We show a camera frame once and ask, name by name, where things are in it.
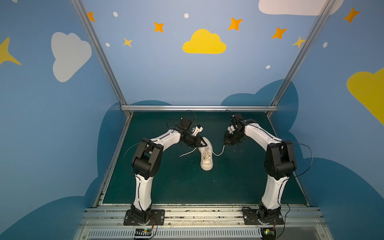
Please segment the white shoelace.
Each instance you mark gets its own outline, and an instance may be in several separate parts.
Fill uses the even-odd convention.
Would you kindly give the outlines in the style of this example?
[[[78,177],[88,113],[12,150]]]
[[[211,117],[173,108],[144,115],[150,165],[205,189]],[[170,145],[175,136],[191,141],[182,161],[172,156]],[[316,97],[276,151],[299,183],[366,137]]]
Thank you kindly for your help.
[[[224,153],[224,151],[225,151],[225,146],[223,146],[222,151],[221,151],[220,154],[216,154],[216,153],[213,151],[213,148],[212,148],[212,147],[202,147],[202,148],[195,148],[195,149],[193,149],[192,151],[190,151],[190,152],[188,152],[188,153],[185,153],[185,154],[180,155],[179,157],[181,158],[181,157],[187,156],[187,155],[193,153],[196,149],[199,149],[199,151],[201,152],[203,158],[205,157],[205,155],[207,155],[207,156],[217,156],[217,157],[218,157],[218,156],[221,156],[221,155]]]

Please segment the white knit sneaker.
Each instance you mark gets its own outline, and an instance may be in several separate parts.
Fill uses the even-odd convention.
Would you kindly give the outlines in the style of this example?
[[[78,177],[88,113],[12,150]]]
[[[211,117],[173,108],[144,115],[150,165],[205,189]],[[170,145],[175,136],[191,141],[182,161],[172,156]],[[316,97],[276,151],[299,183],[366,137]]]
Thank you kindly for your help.
[[[206,137],[203,137],[203,140],[208,144],[207,147],[213,147],[211,142]],[[214,165],[213,156],[205,155],[205,157],[203,158],[203,156],[201,154],[201,164],[200,165],[204,171],[210,171]]]

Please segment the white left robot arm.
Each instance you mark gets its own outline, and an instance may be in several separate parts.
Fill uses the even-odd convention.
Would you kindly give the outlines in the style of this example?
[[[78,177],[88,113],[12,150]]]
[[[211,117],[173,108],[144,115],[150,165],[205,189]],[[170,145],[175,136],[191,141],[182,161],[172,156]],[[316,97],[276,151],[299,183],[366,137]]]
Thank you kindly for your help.
[[[132,221],[144,225],[152,218],[152,184],[160,169],[163,152],[179,142],[192,148],[207,147],[207,142],[199,135],[202,131],[201,125],[192,127],[191,120],[182,118],[178,125],[159,137],[141,140],[131,162],[136,191],[135,200],[127,214]]]

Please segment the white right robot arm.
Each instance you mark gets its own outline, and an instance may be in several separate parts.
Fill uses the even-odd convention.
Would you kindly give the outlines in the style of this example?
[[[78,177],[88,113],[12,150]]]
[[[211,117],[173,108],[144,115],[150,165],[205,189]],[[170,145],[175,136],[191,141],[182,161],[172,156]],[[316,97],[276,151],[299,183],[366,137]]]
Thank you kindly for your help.
[[[241,114],[232,114],[231,125],[224,135],[224,144],[238,145],[245,137],[254,140],[266,152],[264,168],[268,178],[257,212],[259,222],[266,225],[281,215],[281,198],[285,186],[297,169],[294,144],[275,137],[253,119],[244,120]]]

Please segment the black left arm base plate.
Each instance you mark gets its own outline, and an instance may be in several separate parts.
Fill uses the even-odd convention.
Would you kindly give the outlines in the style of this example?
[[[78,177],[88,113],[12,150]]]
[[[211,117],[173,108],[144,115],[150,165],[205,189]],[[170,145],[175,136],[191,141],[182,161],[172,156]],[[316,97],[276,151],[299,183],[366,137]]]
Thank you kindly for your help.
[[[141,211],[139,209],[127,210],[123,225],[124,226],[163,226],[165,220],[165,210]]]

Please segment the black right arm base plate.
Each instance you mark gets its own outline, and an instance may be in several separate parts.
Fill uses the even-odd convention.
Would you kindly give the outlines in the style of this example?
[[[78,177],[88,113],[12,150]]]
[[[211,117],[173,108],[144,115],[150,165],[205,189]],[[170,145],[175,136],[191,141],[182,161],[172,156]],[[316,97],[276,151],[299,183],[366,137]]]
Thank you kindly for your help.
[[[283,225],[284,218],[281,208],[274,210],[242,208],[245,225]]]

